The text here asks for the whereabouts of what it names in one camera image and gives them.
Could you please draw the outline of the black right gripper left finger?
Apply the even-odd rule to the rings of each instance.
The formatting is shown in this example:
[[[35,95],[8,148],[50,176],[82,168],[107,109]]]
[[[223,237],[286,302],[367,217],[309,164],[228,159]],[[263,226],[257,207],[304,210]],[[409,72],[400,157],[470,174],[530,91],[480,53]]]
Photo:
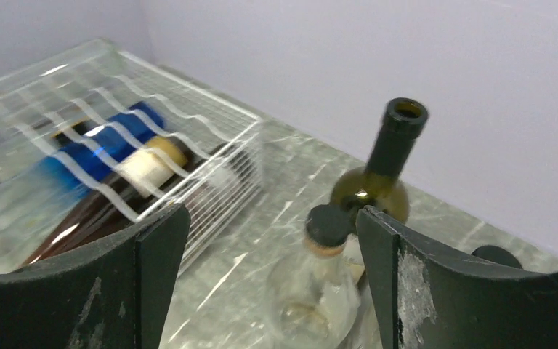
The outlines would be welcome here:
[[[176,204],[0,274],[0,348],[157,348],[189,229]]]

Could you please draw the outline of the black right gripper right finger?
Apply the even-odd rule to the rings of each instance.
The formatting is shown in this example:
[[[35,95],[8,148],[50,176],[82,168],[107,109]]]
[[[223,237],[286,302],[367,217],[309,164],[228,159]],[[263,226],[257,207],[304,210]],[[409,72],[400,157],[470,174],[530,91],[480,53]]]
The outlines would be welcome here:
[[[356,228],[384,348],[558,348],[558,271],[475,257],[372,206]]]

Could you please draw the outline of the dark green labelled wine bottle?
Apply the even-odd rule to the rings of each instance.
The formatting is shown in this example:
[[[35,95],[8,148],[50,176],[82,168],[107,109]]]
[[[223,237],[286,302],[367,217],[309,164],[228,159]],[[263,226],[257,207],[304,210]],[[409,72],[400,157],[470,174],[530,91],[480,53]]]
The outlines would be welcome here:
[[[330,202],[347,212],[352,224],[364,206],[407,222],[410,204],[400,175],[428,118],[428,110],[416,100],[396,97],[387,103],[365,165],[342,174],[331,191]]]

